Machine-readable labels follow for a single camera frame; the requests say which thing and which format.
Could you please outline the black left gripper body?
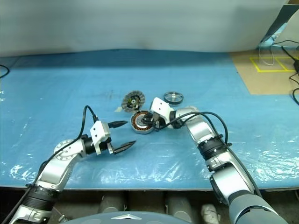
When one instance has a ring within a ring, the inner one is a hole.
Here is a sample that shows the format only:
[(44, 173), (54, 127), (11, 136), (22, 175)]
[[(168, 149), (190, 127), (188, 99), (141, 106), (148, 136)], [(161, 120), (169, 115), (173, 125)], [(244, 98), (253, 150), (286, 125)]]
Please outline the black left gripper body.
[(110, 154), (114, 153), (114, 148), (112, 146), (112, 140), (111, 140), (111, 131), (110, 129), (114, 127), (113, 122), (109, 123), (104, 123), (102, 122), (102, 127), (103, 127), (103, 137), (100, 139), (100, 149), (101, 151), (103, 150), (108, 150)]

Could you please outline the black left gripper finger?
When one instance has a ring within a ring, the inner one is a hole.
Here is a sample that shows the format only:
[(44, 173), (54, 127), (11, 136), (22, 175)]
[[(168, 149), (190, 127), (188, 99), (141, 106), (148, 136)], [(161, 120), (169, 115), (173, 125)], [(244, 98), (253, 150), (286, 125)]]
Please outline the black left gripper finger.
[(123, 126), (127, 124), (128, 122), (125, 120), (120, 120), (120, 121), (113, 121), (109, 123), (109, 128), (118, 128), (120, 126)]
[(131, 146), (133, 146), (136, 143), (136, 141), (129, 141), (126, 142), (124, 144), (122, 144), (121, 146), (117, 147), (117, 148), (113, 148), (113, 154), (118, 154), (121, 153), (123, 151), (126, 151), (127, 149), (129, 149)]

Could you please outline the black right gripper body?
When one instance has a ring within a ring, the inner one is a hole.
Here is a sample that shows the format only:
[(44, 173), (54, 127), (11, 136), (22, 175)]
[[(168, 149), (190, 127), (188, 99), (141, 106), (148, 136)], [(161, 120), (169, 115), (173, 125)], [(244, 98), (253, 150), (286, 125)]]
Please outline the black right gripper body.
[(153, 127), (155, 129), (159, 129), (169, 122), (168, 114), (158, 114), (156, 112), (153, 113)]

